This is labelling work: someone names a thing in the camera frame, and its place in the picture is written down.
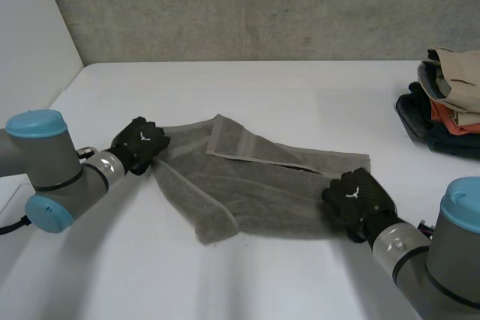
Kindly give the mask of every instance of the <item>white wall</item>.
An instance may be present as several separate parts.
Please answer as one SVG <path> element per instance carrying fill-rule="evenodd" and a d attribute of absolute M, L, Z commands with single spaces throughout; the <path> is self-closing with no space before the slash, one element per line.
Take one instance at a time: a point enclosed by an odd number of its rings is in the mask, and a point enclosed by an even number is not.
<path fill-rule="evenodd" d="M 0 127 L 49 107 L 82 68 L 55 0 L 0 0 Z M 19 180 L 0 179 L 0 210 Z"/>

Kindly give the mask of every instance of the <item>stack of clothes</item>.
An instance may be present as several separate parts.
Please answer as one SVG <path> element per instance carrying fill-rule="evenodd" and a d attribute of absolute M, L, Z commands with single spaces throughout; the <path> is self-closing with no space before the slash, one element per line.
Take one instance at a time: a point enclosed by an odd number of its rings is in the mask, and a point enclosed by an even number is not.
<path fill-rule="evenodd" d="M 428 50 L 396 104 L 406 131 L 432 151 L 480 159 L 480 51 Z"/>

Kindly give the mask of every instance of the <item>gray concrete wall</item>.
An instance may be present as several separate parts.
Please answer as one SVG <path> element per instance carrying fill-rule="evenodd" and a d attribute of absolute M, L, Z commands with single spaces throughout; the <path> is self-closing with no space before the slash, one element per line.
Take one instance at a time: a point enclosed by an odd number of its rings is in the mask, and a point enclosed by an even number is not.
<path fill-rule="evenodd" d="M 56 0 L 85 64 L 418 59 L 480 48 L 480 0 Z"/>

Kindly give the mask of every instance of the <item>black cable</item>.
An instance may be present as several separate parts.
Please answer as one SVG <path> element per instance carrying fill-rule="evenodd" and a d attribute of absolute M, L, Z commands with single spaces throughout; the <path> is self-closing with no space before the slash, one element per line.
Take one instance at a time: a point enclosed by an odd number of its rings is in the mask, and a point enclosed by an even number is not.
<path fill-rule="evenodd" d="M 20 229 L 22 226 L 28 226 L 31 223 L 32 222 L 30 221 L 30 219 L 25 215 L 24 217 L 22 217 L 22 219 L 12 225 L 0 227 L 0 235 L 8 234 L 9 232 Z"/>

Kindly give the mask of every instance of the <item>gray towel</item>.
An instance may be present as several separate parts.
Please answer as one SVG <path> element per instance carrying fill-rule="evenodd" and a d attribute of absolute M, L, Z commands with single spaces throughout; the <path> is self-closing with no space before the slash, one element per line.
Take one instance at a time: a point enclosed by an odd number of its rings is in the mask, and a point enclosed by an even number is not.
<path fill-rule="evenodd" d="M 322 190 L 343 172 L 370 168 L 368 155 L 275 144 L 222 115 L 164 129 L 172 140 L 154 160 L 153 173 L 204 244 L 239 231 L 334 236 L 341 229 L 321 206 Z"/>

